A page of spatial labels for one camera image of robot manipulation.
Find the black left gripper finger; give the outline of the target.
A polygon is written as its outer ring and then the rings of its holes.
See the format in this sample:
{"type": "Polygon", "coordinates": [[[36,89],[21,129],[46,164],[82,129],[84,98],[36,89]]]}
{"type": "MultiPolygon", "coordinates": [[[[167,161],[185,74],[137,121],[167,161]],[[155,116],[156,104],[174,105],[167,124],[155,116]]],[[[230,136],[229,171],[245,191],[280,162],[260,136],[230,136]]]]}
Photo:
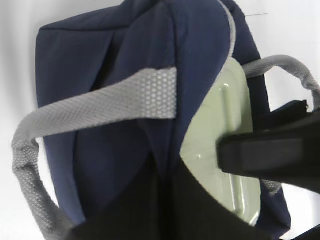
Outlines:
{"type": "Polygon", "coordinates": [[[69,240],[268,240],[223,208],[178,158],[159,173],[151,153],[74,155],[86,221],[69,240]]]}

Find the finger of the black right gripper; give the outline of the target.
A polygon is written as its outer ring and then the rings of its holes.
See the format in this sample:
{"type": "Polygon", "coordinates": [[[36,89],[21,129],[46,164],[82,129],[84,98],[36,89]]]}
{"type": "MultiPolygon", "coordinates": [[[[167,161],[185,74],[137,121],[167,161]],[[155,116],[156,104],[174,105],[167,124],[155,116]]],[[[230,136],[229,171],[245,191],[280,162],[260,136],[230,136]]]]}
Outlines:
{"type": "Polygon", "coordinates": [[[252,133],[221,137],[216,149],[225,173],[320,191],[320,111],[305,100],[264,115],[252,133]]]}

